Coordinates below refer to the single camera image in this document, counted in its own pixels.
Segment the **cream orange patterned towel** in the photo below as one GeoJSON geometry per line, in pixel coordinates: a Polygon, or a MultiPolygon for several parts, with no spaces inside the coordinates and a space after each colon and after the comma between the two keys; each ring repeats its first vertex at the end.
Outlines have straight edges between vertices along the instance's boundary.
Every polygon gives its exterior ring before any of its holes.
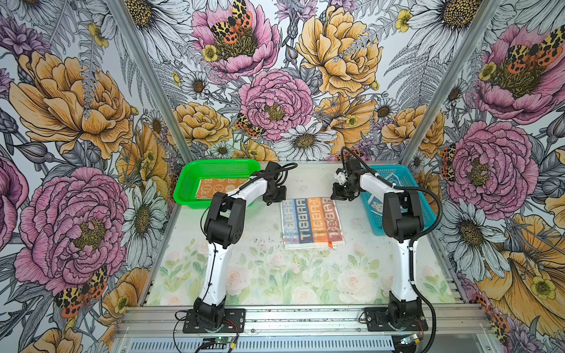
{"type": "Polygon", "coordinates": [[[345,244],[338,210],[332,199],[287,199],[280,208],[286,249],[336,249],[345,244]]]}

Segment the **teal plastic basket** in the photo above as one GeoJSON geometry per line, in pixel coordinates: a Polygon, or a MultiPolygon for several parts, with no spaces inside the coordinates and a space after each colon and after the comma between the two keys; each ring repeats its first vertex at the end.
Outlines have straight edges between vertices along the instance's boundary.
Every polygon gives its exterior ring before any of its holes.
{"type": "MultiPolygon", "coordinates": [[[[395,183],[397,186],[402,187],[418,187],[416,180],[414,179],[411,171],[406,166],[402,165],[381,165],[381,166],[372,166],[372,168],[383,178],[387,179],[389,182],[395,183]]],[[[362,199],[363,206],[365,201],[366,194],[363,192],[360,194],[360,198],[362,199]]],[[[422,193],[419,191],[420,197],[420,204],[422,208],[422,215],[425,220],[425,229],[430,227],[434,221],[436,220],[436,211],[432,209],[430,206],[428,199],[426,198],[427,194],[422,193]]],[[[382,219],[378,218],[376,221],[369,221],[370,227],[372,229],[372,234],[375,236],[385,236],[385,232],[382,229],[382,219]]]]}

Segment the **orange bunny towel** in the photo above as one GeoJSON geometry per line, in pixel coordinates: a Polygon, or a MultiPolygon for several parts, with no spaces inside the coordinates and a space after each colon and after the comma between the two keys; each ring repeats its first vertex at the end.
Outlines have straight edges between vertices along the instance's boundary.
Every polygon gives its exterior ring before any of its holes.
{"type": "Polygon", "coordinates": [[[197,187],[195,199],[212,200],[213,195],[217,192],[229,194],[229,192],[240,188],[248,179],[244,178],[207,178],[201,179],[197,187]]]}

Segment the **green plastic basket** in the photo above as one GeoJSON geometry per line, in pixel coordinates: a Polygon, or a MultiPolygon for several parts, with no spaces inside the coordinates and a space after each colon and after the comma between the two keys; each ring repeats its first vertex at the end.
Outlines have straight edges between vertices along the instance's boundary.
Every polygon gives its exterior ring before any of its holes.
{"type": "Polygon", "coordinates": [[[250,159],[191,162],[179,175],[174,200],[192,209],[205,209],[216,192],[228,194],[234,191],[260,169],[260,163],[250,159]]]}

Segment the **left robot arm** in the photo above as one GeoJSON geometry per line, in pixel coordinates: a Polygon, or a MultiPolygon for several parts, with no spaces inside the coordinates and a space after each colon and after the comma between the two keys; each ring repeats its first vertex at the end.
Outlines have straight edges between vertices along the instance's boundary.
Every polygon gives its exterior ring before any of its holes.
{"type": "Polygon", "coordinates": [[[225,314],[227,268],[232,248],[244,233],[247,207],[256,199],[266,205],[286,200],[285,181],[288,172],[296,167],[296,163],[281,166],[269,162],[265,169],[252,173],[235,190],[214,194],[201,219],[208,256],[203,288],[189,318],[196,327],[217,332],[228,322],[225,314]]]}

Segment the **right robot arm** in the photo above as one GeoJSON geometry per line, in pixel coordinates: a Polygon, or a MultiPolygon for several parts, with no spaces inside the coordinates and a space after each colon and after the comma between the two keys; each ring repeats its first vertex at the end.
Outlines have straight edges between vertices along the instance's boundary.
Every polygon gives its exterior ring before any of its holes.
{"type": "Polygon", "coordinates": [[[363,192],[371,194],[383,204],[383,231],[397,241],[388,307],[365,308],[361,321],[369,331],[427,330],[422,298],[414,289],[414,249],[425,228],[419,192],[390,183],[356,157],[344,158],[335,177],[331,199],[351,202],[363,192]]]}

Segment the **blue white patterned towel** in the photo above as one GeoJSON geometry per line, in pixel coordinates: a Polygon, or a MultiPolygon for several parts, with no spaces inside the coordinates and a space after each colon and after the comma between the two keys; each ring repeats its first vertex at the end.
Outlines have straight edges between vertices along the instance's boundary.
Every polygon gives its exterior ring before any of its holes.
{"type": "Polygon", "coordinates": [[[400,194],[402,191],[396,188],[396,184],[389,182],[379,174],[369,174],[361,183],[364,189],[367,216],[370,221],[382,219],[384,209],[384,196],[390,193],[400,194]]]}

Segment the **green circuit board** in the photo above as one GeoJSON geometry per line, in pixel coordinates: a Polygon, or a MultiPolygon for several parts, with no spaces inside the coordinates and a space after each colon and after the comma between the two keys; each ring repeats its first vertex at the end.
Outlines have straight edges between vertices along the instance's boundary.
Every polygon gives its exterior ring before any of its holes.
{"type": "Polygon", "coordinates": [[[235,340],[235,337],[230,337],[230,336],[222,336],[222,337],[215,337],[215,338],[204,338],[203,339],[203,344],[209,344],[214,346],[220,346],[220,345],[224,345],[224,346],[229,346],[233,343],[233,341],[235,340]]]}

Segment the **white vented strip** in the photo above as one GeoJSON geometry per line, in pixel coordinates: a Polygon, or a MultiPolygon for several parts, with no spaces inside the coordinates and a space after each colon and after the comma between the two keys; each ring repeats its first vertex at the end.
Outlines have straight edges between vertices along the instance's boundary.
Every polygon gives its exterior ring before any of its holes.
{"type": "MultiPolygon", "coordinates": [[[[229,344],[220,343],[201,348],[198,338],[136,338],[123,352],[227,352],[229,344]]],[[[243,337],[235,352],[392,352],[390,336],[310,336],[310,337],[243,337]]]]}

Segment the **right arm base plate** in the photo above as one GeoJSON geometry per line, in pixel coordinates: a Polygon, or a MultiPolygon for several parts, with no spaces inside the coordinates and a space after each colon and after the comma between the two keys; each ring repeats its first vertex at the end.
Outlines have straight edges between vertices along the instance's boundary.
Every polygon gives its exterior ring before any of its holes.
{"type": "Polygon", "coordinates": [[[422,310],[400,313],[385,307],[367,307],[361,314],[361,323],[369,332],[428,331],[428,322],[422,310]]]}

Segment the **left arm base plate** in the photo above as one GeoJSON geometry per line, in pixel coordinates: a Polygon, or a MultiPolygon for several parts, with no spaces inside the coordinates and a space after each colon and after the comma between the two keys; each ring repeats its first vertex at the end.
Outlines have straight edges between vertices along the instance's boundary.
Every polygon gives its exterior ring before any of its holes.
{"type": "Polygon", "coordinates": [[[182,332],[185,334],[242,333],[246,314],[247,311],[243,308],[225,308],[210,313],[200,313],[191,309],[183,320],[182,332]]]}

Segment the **aluminium front rail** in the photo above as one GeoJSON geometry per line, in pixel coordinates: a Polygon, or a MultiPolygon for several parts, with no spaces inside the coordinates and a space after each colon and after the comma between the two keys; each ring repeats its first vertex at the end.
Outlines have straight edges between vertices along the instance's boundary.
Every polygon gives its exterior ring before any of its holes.
{"type": "MultiPolygon", "coordinates": [[[[491,326],[477,304],[435,304],[436,334],[488,334],[491,326]]],[[[116,333],[118,338],[171,338],[181,331],[187,307],[146,306],[127,311],[116,333]]],[[[369,335],[359,322],[360,304],[246,307],[243,337],[369,335]]]]}

